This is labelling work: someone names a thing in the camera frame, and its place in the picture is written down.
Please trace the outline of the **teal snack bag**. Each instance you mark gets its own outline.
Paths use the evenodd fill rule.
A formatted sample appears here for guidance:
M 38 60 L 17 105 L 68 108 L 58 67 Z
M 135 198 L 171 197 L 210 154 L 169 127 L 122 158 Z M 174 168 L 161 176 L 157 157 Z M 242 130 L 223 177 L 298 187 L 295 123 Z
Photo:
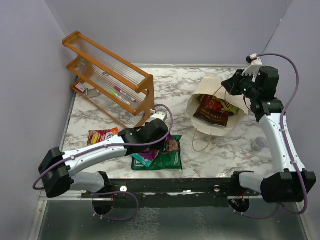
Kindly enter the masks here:
M 133 157 L 134 160 L 137 160 L 140 164 L 142 164 L 143 166 L 149 168 L 156 159 L 154 159 L 153 161 L 147 160 L 146 158 L 142 157 L 140 154 L 138 153 L 134 153 L 131 155 Z

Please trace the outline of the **beige paper bag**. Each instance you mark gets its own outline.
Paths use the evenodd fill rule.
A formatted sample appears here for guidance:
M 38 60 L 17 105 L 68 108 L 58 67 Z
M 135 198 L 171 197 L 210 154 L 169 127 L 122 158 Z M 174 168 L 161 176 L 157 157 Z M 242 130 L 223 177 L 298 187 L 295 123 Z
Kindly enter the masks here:
M 232 96 L 222 86 L 223 79 L 205 76 L 190 97 L 186 115 L 194 127 L 194 136 L 203 133 L 212 137 L 229 135 L 249 114 L 241 96 Z

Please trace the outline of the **purple snack bag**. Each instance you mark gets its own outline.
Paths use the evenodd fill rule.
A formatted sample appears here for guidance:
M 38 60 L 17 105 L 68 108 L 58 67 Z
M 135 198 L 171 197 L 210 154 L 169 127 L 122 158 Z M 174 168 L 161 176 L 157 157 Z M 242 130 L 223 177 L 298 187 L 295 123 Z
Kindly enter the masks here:
M 158 157 L 159 153 L 160 151 L 157 149 L 148 148 L 145 151 L 141 152 L 139 155 L 147 159 L 148 161 L 153 161 Z

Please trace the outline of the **orange red snack bag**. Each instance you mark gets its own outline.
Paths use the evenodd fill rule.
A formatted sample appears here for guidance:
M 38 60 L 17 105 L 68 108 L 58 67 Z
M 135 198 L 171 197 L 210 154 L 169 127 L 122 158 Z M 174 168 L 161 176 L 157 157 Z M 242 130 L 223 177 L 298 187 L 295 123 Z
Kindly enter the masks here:
M 117 127 L 114 127 L 112 129 L 90 130 L 88 132 L 87 145 L 91 146 L 97 143 L 104 142 L 105 140 L 110 139 L 118 133 L 119 129 Z

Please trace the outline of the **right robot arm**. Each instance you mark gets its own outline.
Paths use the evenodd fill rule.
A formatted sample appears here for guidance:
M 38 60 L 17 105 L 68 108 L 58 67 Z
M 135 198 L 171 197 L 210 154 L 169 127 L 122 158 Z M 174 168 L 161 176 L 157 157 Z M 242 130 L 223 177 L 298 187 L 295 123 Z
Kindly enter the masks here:
M 250 109 L 261 126 L 269 146 L 274 173 L 261 176 L 250 171 L 235 172 L 229 189 L 240 196 L 248 190 L 262 195 L 267 203 L 306 202 L 317 178 L 301 162 L 291 139 L 284 105 L 275 97 L 280 76 L 271 66 L 261 66 L 256 78 L 238 69 L 221 85 L 232 96 L 250 99 Z

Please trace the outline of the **green chips bag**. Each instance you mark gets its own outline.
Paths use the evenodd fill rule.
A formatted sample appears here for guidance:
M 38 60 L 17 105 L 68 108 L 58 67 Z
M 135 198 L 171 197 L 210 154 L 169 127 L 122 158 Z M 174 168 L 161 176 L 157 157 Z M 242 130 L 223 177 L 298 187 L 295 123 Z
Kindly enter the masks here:
M 165 150 L 160 151 L 155 161 L 150 167 L 144 170 L 164 170 L 164 169 L 180 169 L 182 170 L 181 161 L 181 135 L 171 135 L 172 139 L 165 143 Z

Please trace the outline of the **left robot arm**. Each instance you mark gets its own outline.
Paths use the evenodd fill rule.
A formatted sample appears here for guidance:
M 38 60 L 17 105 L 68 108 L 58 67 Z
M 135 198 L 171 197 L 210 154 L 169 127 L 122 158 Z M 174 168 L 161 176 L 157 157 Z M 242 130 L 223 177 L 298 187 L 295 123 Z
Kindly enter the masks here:
M 163 143 L 172 127 L 161 119 L 147 125 L 125 128 L 113 137 L 81 149 L 62 153 L 58 147 L 48 151 L 38 167 L 41 181 L 48 198 L 55 198 L 72 191 L 87 191 L 103 198 L 111 190 L 106 173 L 88 173 L 84 170 L 107 160 L 142 153 Z

